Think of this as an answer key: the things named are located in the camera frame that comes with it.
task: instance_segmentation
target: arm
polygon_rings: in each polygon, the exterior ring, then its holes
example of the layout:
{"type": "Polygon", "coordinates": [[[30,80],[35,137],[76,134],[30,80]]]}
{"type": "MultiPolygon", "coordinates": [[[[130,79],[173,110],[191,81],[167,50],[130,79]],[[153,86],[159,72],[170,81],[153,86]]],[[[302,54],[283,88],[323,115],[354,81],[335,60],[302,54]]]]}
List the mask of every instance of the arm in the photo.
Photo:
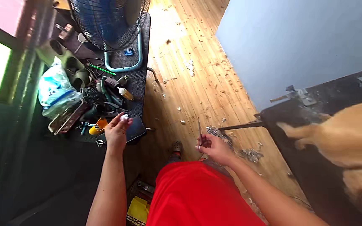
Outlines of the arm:
{"type": "Polygon", "coordinates": [[[115,117],[104,129],[107,151],[96,195],[87,218],[87,226],[125,225],[126,190],[122,153],[126,144],[125,131],[132,119],[115,117]]]}
{"type": "Polygon", "coordinates": [[[199,151],[208,154],[214,161],[230,167],[237,174],[271,225],[328,225],[261,178],[240,158],[235,156],[233,151],[220,138],[210,134],[203,134],[202,145],[202,147],[198,148],[199,151]]]}

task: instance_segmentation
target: red shirt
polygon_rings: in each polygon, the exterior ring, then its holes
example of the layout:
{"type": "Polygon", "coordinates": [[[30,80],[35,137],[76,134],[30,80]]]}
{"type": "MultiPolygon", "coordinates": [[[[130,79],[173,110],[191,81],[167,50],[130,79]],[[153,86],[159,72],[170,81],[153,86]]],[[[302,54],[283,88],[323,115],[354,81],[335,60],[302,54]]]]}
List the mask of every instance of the red shirt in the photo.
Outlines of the red shirt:
{"type": "Polygon", "coordinates": [[[146,225],[265,224],[232,180],[202,162],[176,162],[157,176],[146,225]]]}

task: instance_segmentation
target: dog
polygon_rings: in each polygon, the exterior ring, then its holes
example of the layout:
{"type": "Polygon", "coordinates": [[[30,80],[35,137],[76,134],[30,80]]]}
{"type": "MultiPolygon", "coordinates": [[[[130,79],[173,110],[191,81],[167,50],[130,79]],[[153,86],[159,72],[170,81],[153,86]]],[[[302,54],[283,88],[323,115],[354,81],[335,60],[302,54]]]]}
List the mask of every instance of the dog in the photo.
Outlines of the dog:
{"type": "Polygon", "coordinates": [[[295,146],[304,149],[313,144],[319,152],[337,166],[345,168],[343,181],[352,203],[362,211],[362,103],[347,107],[334,116],[323,115],[326,121],[294,128],[286,123],[277,125],[291,138],[295,146]]]}
{"type": "Polygon", "coordinates": [[[278,122],[277,125],[295,145],[304,149],[307,144],[318,147],[319,152],[340,167],[362,167],[362,103],[347,107],[321,124],[293,128],[278,122]]]}

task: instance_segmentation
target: yellow cloth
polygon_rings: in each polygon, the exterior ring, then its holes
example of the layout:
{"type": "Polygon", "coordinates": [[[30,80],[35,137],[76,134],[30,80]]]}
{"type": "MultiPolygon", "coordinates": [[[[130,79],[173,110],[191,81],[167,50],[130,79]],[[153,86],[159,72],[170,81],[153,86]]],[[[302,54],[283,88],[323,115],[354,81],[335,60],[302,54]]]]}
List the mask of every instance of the yellow cloth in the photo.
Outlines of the yellow cloth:
{"type": "Polygon", "coordinates": [[[143,223],[146,223],[148,219],[149,208],[150,205],[148,204],[148,201],[135,196],[131,201],[131,205],[129,206],[127,214],[142,221],[143,223]]]}

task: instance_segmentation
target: plastic bag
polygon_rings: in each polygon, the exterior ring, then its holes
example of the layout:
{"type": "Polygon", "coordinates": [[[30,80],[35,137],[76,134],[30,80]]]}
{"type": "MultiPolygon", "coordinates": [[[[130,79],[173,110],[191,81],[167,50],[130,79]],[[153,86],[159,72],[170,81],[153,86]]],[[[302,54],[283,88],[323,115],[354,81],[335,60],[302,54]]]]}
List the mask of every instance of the plastic bag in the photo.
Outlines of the plastic bag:
{"type": "Polygon", "coordinates": [[[43,106],[43,116],[53,119],[83,98],[66,76],[60,64],[50,67],[39,81],[39,102],[43,106]]]}

